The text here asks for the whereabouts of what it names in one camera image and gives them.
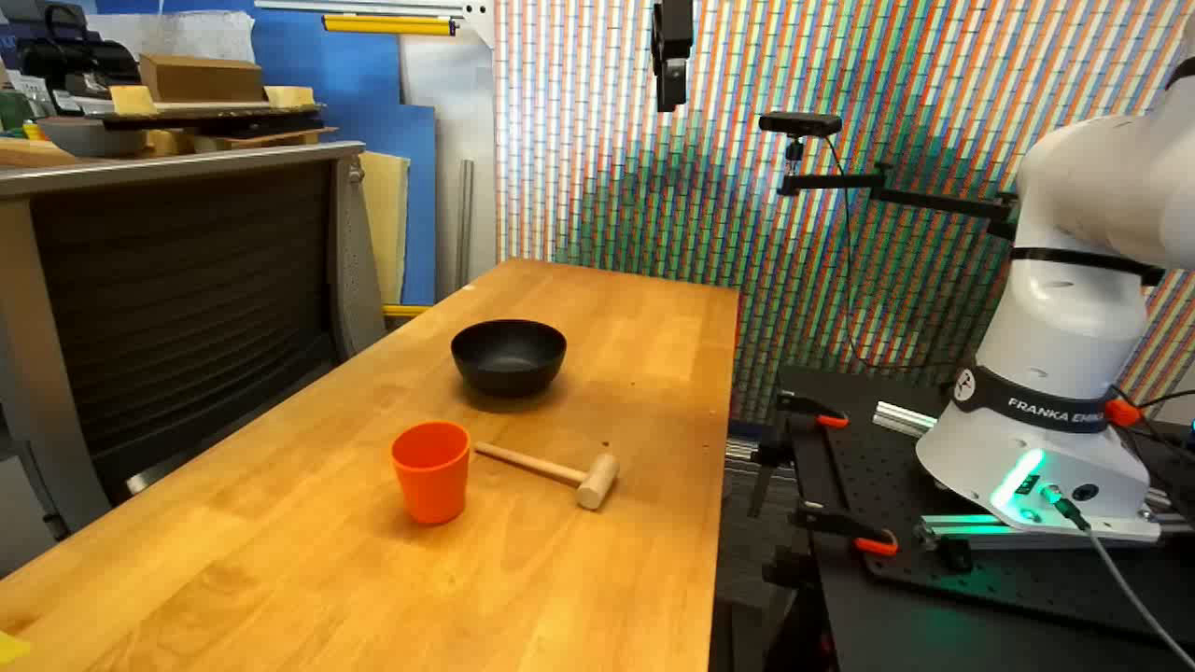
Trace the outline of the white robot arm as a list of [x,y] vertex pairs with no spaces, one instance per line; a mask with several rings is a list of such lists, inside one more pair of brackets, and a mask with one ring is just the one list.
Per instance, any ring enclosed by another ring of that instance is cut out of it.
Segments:
[[1145,331],[1145,288],[1195,267],[1195,69],[1144,117],[1048,131],[1019,168],[1006,294],[915,445],[918,468],[1011,530],[1157,543],[1149,473],[1104,418]]

